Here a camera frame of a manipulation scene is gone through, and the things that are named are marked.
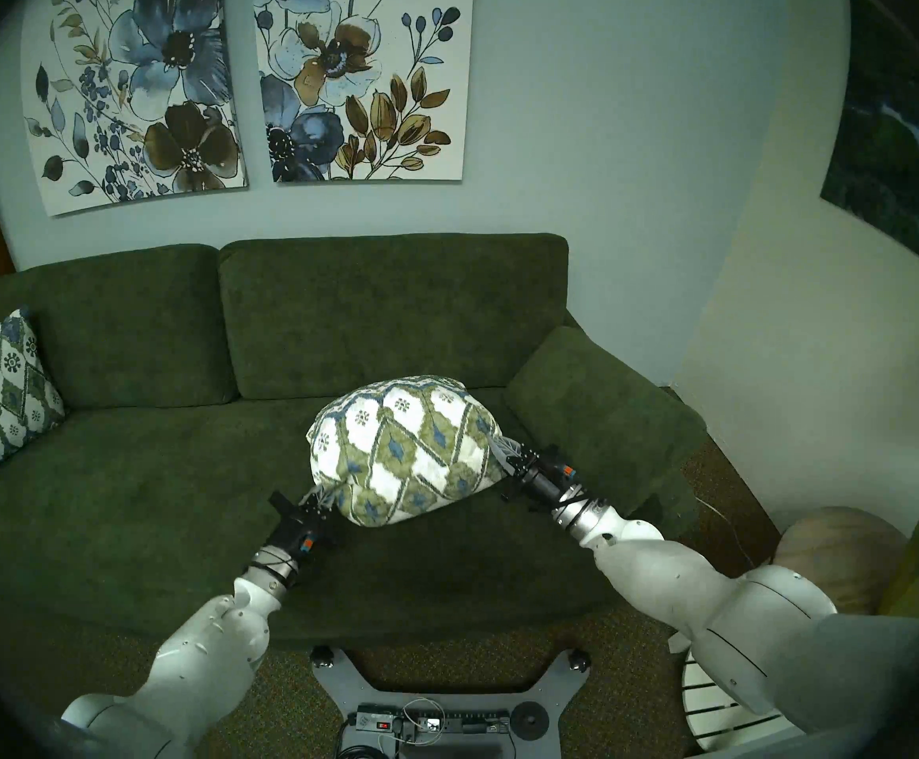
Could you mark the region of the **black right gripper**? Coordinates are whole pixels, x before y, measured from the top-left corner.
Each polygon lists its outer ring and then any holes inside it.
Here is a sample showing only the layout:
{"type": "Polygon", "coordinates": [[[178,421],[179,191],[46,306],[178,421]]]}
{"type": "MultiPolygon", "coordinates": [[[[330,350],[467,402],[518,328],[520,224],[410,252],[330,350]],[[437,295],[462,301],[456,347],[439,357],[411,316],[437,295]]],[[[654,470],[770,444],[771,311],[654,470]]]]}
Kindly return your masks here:
{"type": "Polygon", "coordinates": [[[543,454],[526,448],[504,435],[491,437],[491,450],[501,457],[503,470],[513,480],[515,495],[534,505],[571,505],[582,501],[584,487],[576,480],[576,471],[557,461],[547,449],[543,454]]]}

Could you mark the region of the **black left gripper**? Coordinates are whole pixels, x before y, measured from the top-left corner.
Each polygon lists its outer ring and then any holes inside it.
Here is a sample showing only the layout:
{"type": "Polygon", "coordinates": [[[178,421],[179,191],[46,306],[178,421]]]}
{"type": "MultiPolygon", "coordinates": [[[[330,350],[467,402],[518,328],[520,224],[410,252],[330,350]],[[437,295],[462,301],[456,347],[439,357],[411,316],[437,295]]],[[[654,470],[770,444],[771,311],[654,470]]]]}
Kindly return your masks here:
{"type": "Polygon", "coordinates": [[[313,487],[297,502],[282,493],[272,493],[269,504],[279,521],[268,536],[268,546],[280,549],[296,563],[309,559],[317,549],[338,549],[330,520],[334,509],[347,519],[347,493],[327,495],[324,487],[313,487]]]}

